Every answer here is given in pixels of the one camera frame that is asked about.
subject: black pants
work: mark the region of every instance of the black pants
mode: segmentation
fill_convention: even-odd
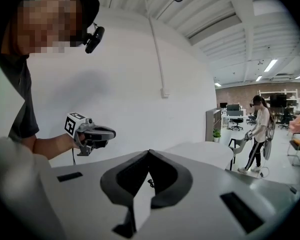
[[[257,142],[256,139],[254,139],[254,144],[252,147],[252,150],[249,154],[249,161],[245,166],[246,170],[249,170],[254,160],[256,160],[256,166],[261,166],[261,153],[260,149],[264,145],[265,142]]]

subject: potted plant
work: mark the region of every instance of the potted plant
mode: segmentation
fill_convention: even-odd
[[[218,143],[220,137],[221,137],[220,131],[218,129],[213,129],[213,141]]]

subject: woman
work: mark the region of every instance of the woman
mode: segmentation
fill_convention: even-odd
[[[264,145],[266,140],[266,132],[269,120],[273,123],[272,113],[268,109],[266,101],[259,95],[253,97],[253,106],[255,110],[258,110],[256,117],[256,125],[251,130],[252,137],[254,137],[254,144],[249,155],[248,163],[245,167],[238,168],[240,173],[246,174],[251,167],[254,159],[256,160],[256,167],[251,169],[252,172],[259,172],[261,170],[261,152],[260,149]]]

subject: white ceiling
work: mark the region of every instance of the white ceiling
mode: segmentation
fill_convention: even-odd
[[[100,0],[146,16],[144,0]],[[292,81],[300,75],[300,30],[278,0],[147,0],[149,14],[202,51],[222,87]],[[264,72],[272,59],[278,59]]]

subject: white sneakers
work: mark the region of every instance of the white sneakers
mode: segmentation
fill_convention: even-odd
[[[242,167],[242,168],[238,168],[238,172],[242,173],[242,174],[247,174],[247,170],[246,168]]]
[[[251,172],[254,172],[254,173],[260,172],[261,168],[262,168],[261,165],[255,166],[254,168],[251,169]],[[242,173],[242,174],[247,174],[247,170],[245,167],[238,168],[238,172]]]
[[[257,172],[260,172],[260,170],[261,170],[261,165],[252,168],[252,169],[251,169],[251,172],[257,173]]]

